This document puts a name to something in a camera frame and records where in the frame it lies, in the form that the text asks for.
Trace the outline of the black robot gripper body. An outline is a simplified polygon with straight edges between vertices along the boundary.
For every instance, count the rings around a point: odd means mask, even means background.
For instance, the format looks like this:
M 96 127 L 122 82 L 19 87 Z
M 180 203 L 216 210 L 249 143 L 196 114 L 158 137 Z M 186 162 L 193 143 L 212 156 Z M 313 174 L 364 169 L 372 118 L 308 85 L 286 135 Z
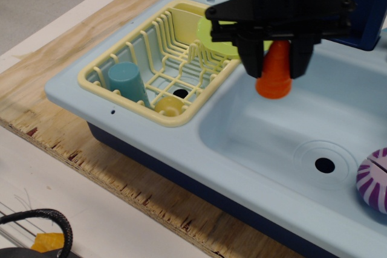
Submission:
M 209 7 L 214 42 L 322 39 L 349 35 L 353 0 L 229 0 Z

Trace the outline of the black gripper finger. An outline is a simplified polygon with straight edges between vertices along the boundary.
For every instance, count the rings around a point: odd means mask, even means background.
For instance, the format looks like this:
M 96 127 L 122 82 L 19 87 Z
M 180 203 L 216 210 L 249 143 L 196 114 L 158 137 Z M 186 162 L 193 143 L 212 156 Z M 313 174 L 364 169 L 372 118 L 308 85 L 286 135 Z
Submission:
M 306 73 L 315 44 L 314 36 L 298 36 L 290 41 L 290 77 L 292 79 Z
M 236 46 L 246 73 L 254 78 L 260 78 L 264 61 L 264 41 L 249 40 L 238 36 Z

